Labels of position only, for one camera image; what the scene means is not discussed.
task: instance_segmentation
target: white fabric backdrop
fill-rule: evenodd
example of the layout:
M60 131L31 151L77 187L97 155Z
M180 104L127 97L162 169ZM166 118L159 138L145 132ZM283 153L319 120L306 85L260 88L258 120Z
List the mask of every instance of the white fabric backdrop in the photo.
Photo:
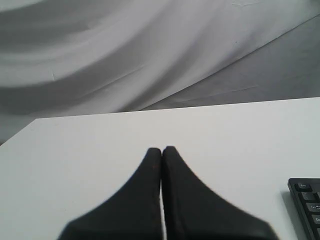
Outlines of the white fabric backdrop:
M318 0L0 0L0 141L140 110L320 14Z

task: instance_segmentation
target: white desk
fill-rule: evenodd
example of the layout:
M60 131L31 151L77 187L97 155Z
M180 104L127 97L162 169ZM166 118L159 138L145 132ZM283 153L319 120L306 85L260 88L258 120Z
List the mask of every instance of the white desk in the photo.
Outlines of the white desk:
M148 147L173 145L215 192L303 240L287 182L320 177L319 137L320 98L37 119L0 147L0 239L56 239Z

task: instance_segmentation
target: keyboard key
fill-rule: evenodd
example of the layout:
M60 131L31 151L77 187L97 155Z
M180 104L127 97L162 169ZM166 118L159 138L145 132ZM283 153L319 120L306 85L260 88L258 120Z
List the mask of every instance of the keyboard key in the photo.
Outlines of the keyboard key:
M320 203L306 203L306 207L312 213L320 213Z
M300 192L311 192L312 191L310 185L307 184L307 183L301 183L300 182L300 183L295 185L295 188Z
M312 215L313 222L320 225L320 215Z
M305 200L305 201L315 201L316 200L315 195L313 195L312 192L307 192L307 191L302 192L301 195L302 195L303 200Z

